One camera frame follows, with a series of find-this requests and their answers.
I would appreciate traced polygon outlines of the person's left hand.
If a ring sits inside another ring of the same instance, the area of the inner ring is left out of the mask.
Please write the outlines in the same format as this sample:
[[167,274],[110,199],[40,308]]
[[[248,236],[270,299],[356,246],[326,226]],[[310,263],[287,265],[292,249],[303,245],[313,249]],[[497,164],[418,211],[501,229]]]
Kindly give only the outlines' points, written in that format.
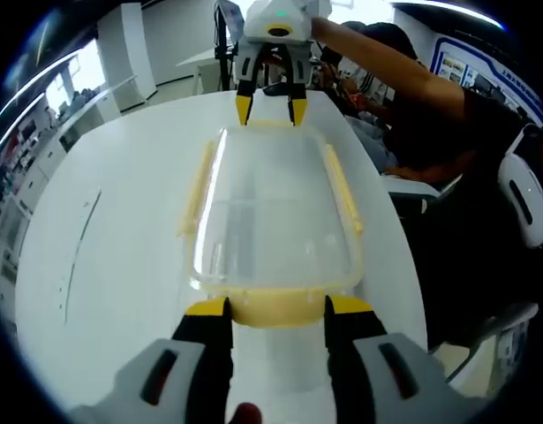
[[241,403],[236,408],[230,424],[261,424],[260,408],[252,403]]

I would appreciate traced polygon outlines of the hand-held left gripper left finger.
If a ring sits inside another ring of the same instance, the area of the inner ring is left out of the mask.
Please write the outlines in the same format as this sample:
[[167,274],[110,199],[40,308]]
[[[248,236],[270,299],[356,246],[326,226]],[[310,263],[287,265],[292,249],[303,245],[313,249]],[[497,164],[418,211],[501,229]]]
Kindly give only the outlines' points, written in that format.
[[173,336],[159,338],[123,365],[95,405],[70,411],[71,423],[224,423],[233,375],[230,301],[189,307]]

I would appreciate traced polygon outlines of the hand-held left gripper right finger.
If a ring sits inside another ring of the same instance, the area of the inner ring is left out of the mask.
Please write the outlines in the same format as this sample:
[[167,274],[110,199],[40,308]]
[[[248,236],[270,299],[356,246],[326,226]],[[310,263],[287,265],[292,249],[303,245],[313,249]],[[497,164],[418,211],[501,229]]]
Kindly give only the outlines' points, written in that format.
[[324,332],[336,422],[469,422],[469,399],[438,361],[404,334],[387,333],[365,301],[328,295]]

